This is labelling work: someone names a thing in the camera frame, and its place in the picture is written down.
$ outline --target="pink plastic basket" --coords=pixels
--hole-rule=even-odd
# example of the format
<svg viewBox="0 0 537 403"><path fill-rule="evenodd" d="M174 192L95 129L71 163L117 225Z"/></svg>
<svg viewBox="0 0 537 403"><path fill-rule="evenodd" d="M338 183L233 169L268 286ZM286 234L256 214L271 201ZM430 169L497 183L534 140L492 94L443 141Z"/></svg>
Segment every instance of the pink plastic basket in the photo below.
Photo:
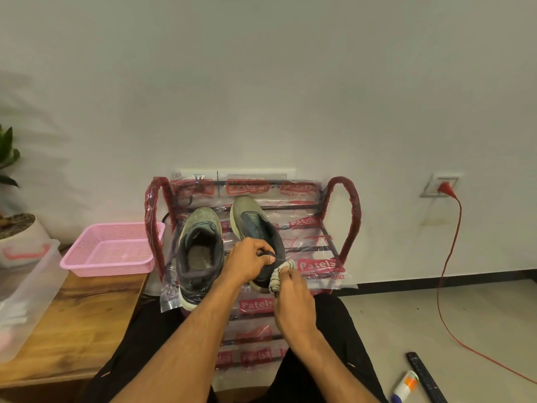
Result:
<svg viewBox="0 0 537 403"><path fill-rule="evenodd" d="M157 224L162 240L164 223ZM150 273L155 260L143 222L98 223L86 228L60 266L79 277Z"/></svg>

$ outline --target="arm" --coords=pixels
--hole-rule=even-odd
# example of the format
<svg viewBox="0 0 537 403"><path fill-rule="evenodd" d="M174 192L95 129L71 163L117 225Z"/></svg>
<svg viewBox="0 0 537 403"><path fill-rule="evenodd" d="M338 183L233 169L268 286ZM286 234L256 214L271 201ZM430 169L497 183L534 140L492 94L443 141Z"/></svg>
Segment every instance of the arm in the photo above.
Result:
<svg viewBox="0 0 537 403"><path fill-rule="evenodd" d="M274 252L265 241L251 238L230 250L205 298L112 403L175 403L178 396L181 402L207 401L224 328L241 286L274 262L272 256L258 257L259 250Z"/></svg>
<svg viewBox="0 0 537 403"><path fill-rule="evenodd" d="M339 360L315 326L315 300L297 270L282 269L276 324L328 403L379 403Z"/></svg>

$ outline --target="forearm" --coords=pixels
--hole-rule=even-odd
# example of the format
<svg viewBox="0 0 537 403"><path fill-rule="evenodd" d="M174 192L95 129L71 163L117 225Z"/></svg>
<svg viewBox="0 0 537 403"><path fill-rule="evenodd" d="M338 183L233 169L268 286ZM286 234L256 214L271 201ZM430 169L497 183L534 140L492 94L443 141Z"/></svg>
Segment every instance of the forearm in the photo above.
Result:
<svg viewBox="0 0 537 403"><path fill-rule="evenodd" d="M320 332L295 352L328 403L379 403L339 360Z"/></svg>
<svg viewBox="0 0 537 403"><path fill-rule="evenodd" d="M198 307L113 403L205 403L218 348L241 285L219 277Z"/></svg>

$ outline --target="wooden tabletop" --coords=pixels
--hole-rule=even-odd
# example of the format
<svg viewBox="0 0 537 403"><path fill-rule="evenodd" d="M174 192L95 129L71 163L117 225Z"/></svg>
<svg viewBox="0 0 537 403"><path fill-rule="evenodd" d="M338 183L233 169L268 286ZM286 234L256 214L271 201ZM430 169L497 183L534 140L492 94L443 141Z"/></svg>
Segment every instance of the wooden tabletop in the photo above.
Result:
<svg viewBox="0 0 537 403"><path fill-rule="evenodd" d="M147 276L69 272L20 352L0 364L0 388L93 377L123 339Z"/></svg>

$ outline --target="black baseboard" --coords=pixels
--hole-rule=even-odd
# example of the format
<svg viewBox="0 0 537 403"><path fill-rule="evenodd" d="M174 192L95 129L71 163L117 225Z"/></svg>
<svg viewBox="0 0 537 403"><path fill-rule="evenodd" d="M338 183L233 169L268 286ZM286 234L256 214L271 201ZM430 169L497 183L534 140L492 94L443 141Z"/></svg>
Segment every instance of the black baseboard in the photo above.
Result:
<svg viewBox="0 0 537 403"><path fill-rule="evenodd" d="M481 273L465 276L450 276L444 278L443 287L467 286L471 284L513 282L516 280L532 279L537 283L537 269L500 271L498 273ZM412 280L396 280L392 282L377 282L359 284L357 289L334 290L332 294L338 297L357 296L359 294L389 293L393 291L425 290L438 287L440 278L416 278Z"/></svg>

